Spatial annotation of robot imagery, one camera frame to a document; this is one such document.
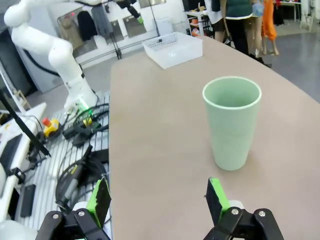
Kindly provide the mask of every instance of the orange pants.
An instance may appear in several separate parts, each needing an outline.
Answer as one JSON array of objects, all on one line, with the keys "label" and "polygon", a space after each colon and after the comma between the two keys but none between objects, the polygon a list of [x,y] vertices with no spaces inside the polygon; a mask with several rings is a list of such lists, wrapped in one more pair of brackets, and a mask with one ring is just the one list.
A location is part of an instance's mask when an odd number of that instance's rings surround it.
[{"label": "orange pants", "polygon": [[268,37],[270,41],[276,40],[277,32],[274,25],[274,1],[264,0],[264,13],[262,18],[263,37]]}]

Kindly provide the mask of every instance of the black pants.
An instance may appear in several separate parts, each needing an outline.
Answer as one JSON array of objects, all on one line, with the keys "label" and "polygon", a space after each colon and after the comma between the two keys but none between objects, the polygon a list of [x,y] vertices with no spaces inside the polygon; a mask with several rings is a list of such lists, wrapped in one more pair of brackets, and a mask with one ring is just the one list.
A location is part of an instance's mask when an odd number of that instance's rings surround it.
[{"label": "black pants", "polygon": [[235,49],[243,54],[249,55],[248,41],[245,31],[244,19],[242,20],[226,20]]}]

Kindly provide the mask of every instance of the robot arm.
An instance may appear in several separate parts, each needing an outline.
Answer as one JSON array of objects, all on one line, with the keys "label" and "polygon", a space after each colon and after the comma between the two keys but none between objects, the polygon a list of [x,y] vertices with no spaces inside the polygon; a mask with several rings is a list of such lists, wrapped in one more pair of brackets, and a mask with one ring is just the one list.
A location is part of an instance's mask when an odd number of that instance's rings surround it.
[{"label": "robot arm", "polygon": [[[6,11],[4,22],[12,28],[11,38],[15,45],[30,52],[48,55],[50,64],[68,89],[69,95],[64,105],[67,111],[78,104],[93,107],[97,103],[97,96],[91,90],[79,64],[73,57],[71,43],[28,25],[32,7],[63,2],[69,2],[69,0],[21,0]],[[85,2],[97,5],[101,0],[85,0]]]}]

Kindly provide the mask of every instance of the white plastic basket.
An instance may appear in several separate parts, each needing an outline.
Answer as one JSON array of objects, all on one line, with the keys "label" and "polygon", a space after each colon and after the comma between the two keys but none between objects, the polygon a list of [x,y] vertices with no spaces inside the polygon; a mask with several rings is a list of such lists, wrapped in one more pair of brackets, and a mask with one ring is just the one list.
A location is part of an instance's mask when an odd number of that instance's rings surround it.
[{"label": "white plastic basket", "polygon": [[163,69],[202,57],[202,40],[180,32],[143,42],[146,54]]}]

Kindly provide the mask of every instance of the green cup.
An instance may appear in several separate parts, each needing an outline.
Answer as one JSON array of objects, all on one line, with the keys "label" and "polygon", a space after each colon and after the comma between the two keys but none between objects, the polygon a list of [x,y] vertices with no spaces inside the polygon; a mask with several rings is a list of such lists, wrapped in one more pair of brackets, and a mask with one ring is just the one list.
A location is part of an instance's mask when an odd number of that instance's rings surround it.
[{"label": "green cup", "polygon": [[221,169],[234,171],[246,163],[261,95],[256,83],[238,76],[219,77],[203,88],[213,156]]}]

